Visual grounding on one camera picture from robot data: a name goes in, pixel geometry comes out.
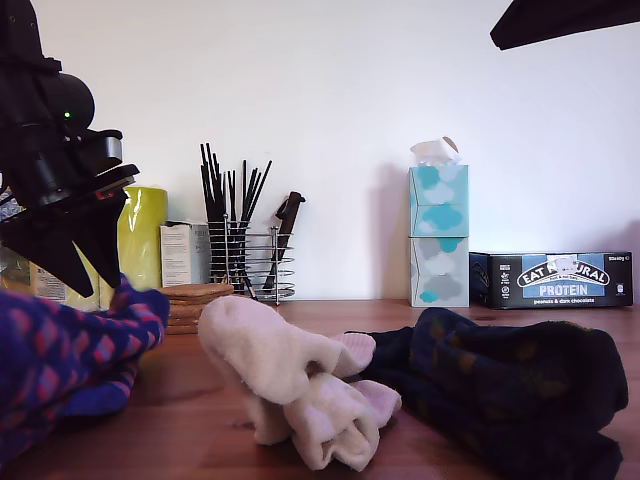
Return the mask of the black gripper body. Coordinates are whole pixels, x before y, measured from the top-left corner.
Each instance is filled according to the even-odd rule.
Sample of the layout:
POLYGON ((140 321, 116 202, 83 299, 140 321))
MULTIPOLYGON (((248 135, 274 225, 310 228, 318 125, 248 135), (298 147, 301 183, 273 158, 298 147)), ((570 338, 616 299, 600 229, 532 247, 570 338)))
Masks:
POLYGON ((53 217, 92 197, 106 197, 134 182, 140 173, 123 162, 120 144, 69 145, 38 151, 26 146, 1 148, 1 174, 12 193, 2 204, 15 201, 18 213, 36 212, 53 217))

